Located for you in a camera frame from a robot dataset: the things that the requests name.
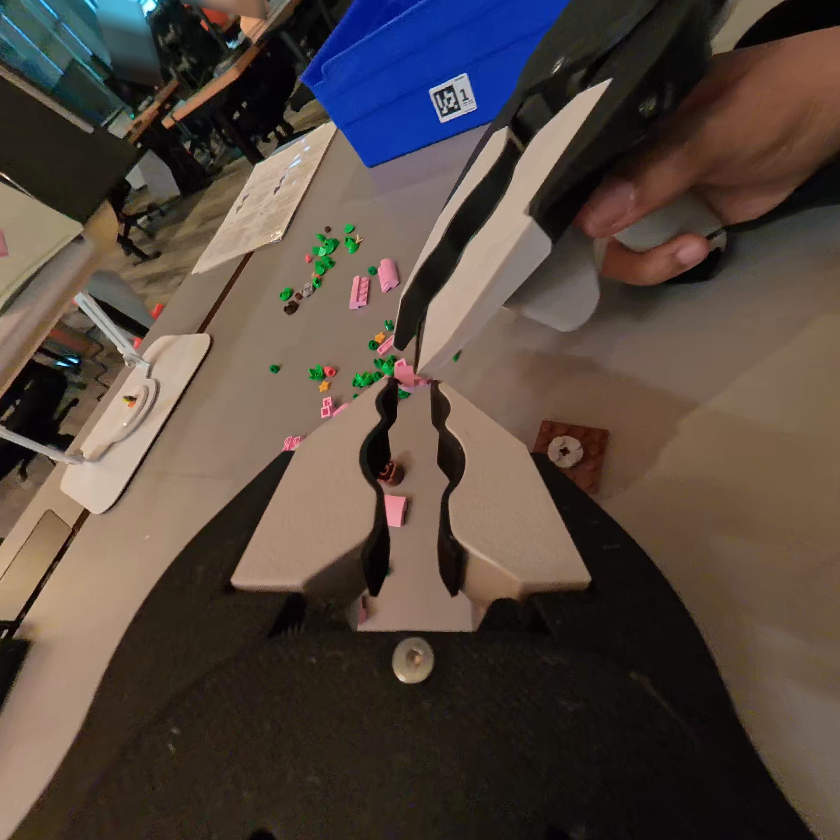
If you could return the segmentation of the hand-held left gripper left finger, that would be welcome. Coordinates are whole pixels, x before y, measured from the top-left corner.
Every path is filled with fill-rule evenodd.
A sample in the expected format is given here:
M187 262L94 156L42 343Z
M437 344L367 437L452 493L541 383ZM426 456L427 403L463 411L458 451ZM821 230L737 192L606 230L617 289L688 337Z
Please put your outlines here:
M385 377L291 453L231 577L246 592L308 601L378 595L390 566L385 494L398 385Z

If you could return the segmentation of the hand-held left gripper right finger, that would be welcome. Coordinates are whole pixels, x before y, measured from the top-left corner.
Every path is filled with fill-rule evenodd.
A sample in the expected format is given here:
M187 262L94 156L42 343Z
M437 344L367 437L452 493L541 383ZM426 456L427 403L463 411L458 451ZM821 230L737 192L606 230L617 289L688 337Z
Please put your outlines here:
M440 503L438 570L452 596L525 601L592 577L527 447L450 385L430 395Z

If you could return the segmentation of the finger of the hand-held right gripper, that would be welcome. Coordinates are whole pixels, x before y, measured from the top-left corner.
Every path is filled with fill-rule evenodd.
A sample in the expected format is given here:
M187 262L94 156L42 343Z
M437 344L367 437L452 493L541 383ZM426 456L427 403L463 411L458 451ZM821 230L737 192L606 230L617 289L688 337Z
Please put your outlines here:
M531 215L531 201L557 161L551 153L567 150L610 84L604 80L576 95L513 165L499 202L427 309L418 340L420 375L443 375L455 353L550 255L553 241Z
M397 349L405 350L422 331L433 299L506 194L523 149L509 128L489 130L482 137L404 286L395 323Z

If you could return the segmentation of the small brown square plate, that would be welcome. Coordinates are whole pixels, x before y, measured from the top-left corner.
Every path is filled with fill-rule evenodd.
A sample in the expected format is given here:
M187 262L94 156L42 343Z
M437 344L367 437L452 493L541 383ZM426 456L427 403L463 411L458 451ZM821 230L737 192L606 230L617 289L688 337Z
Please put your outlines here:
M547 447L552 438L570 435L577 438L584 447L582 461L572 469L560 469L547 456ZM602 470L606 461L606 450L610 441L608 430L600 427L588 427L571 423L562 423L550 419L541 421L532 451L545 455L549 462L566 475L575 485L590 495L600 489Z

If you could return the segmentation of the person's right forearm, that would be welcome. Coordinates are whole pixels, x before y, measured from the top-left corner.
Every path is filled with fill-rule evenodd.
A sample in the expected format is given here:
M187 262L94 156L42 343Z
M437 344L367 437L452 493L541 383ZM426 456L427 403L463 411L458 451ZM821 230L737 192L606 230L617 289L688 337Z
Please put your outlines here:
M735 49L839 26L839 1L783 1L761 16L738 39Z

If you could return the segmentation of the person's right hand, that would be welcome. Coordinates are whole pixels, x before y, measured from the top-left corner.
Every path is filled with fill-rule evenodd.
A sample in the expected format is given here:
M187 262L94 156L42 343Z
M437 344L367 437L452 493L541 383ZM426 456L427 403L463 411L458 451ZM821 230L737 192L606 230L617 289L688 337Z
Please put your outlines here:
M716 56L579 212L576 226L605 242L603 276L653 286L698 266L710 253L698 234L645 253L616 235L684 195L725 226L764 216L838 153L838 114L838 27Z

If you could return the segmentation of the cluster of green leaf pieces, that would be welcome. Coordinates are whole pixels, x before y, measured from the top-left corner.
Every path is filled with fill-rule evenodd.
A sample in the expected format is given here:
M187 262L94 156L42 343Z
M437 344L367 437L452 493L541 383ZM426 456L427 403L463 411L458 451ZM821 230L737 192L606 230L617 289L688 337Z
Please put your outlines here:
M353 224L346 224L342 228L333 230L327 226L323 233L316 234L316 244L304 255L309 276L299 288L286 286L279 292L278 298L285 305L289 300L298 300L296 294L308 282L312 282L317 289L322 288L324 277L336 267L336 256L340 253L353 255L359 251L364 242L363 237Z

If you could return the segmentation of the scattered small green pieces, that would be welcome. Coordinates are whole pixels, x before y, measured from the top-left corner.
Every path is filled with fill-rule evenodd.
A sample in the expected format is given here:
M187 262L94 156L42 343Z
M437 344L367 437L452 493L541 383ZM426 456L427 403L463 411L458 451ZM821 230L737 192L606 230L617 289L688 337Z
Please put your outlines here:
M380 332L386 333L387 336L394 335L395 326L396 324L393 319L385 319L383 321ZM373 342L374 336L375 335L371 336L365 345L367 352L370 355L370 359L368 360L369 364L361 371L353 372L350 386L355 391L360 392L373 385L374 383L378 382L379 380L382 380L389 376L393 376L394 363L397 360L404 359L395 352L394 347L392 347L391 352L387 356L381 357L376 352L377 347L374 346ZM325 366L332 366L337 370L337 374L335 375L335 377L331 379L325 378ZM339 367L335 364L315 363L315 365L307 368L306 376L310 381L316 382L319 385L320 382L323 380L332 382L338 375L338 372Z

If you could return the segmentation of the laminated instruction sheet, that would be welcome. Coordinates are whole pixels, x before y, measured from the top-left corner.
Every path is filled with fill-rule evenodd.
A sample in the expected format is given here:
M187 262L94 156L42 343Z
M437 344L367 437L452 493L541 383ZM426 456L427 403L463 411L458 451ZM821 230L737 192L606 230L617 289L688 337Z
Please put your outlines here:
M282 240L336 132L326 122L257 163L192 274Z

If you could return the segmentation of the blue plastic bin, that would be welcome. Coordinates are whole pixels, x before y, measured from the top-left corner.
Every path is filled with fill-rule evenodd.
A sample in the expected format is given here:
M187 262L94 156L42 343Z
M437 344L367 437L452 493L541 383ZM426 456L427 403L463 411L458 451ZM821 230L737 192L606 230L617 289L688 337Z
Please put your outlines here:
M375 167L490 123L566 1L356 1L302 81Z

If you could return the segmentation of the white box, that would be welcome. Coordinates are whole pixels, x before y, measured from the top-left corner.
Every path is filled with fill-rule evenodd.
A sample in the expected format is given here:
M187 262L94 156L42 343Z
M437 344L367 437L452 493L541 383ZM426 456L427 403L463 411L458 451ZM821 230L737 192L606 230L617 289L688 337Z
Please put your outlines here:
M168 165L152 150L142 150L138 163L126 174L125 180L134 190L145 187L157 202L166 202L182 194Z

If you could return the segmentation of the office chair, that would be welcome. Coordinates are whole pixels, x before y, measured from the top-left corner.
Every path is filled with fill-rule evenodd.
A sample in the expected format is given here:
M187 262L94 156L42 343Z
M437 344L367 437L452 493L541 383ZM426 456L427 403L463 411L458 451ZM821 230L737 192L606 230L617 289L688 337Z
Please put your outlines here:
M159 250L152 252L143 251L131 238L131 230L134 228L141 231L147 238L154 238L154 234L140 223L146 211L131 213L126 210L125 207L131 192L132 186L128 179L124 177L116 182L108 192L107 199L118 221L117 243L126 257L138 260L138 264L140 265L160 258L161 252Z

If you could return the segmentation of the pale beige panel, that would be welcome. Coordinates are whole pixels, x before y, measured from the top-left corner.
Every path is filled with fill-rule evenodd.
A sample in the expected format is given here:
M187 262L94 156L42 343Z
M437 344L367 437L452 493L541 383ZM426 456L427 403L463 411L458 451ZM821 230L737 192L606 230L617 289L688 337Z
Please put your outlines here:
M108 201L81 224L2 182L1 392L117 248Z

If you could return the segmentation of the black panel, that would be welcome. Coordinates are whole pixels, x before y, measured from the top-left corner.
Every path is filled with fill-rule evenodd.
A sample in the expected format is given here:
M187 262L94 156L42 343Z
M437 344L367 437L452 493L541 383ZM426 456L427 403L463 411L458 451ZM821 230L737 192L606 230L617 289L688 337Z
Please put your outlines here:
M2 78L2 177L84 224L134 168L140 151L46 101Z

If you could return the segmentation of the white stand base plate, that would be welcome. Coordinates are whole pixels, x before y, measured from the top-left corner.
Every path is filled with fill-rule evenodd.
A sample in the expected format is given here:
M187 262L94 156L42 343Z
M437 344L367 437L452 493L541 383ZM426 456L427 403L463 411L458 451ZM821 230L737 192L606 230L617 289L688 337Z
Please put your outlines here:
M66 468L61 491L90 513L120 499L211 348L205 333L152 342L91 430L80 438L80 461Z

